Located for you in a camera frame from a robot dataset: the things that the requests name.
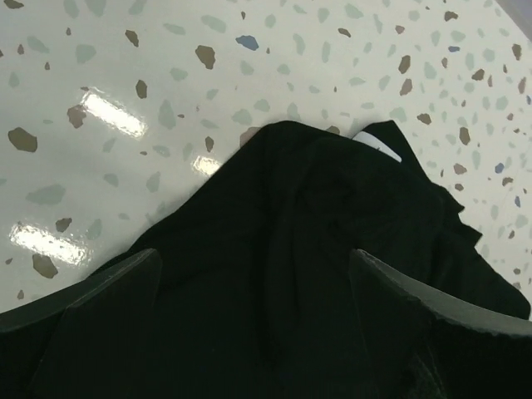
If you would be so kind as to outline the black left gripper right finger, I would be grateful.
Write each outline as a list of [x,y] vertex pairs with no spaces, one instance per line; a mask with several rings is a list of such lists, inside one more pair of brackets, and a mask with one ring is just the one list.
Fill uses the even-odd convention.
[[399,398],[402,376],[431,377],[445,398],[529,398],[531,323],[478,307],[350,254],[352,296],[372,398]]

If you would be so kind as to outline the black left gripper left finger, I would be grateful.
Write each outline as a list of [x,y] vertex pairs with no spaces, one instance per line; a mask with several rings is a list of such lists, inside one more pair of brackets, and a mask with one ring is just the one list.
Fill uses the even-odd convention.
[[3,398],[126,398],[162,262],[143,250],[1,315]]

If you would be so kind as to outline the black t-shirt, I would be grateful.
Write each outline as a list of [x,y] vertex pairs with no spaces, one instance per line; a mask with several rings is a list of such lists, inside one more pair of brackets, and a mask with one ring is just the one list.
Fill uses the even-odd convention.
[[[348,268],[362,250],[443,293],[529,321],[480,234],[391,121],[384,150],[265,126],[133,251],[155,250],[154,313],[126,398],[372,398]],[[402,376],[399,398],[445,398]]]

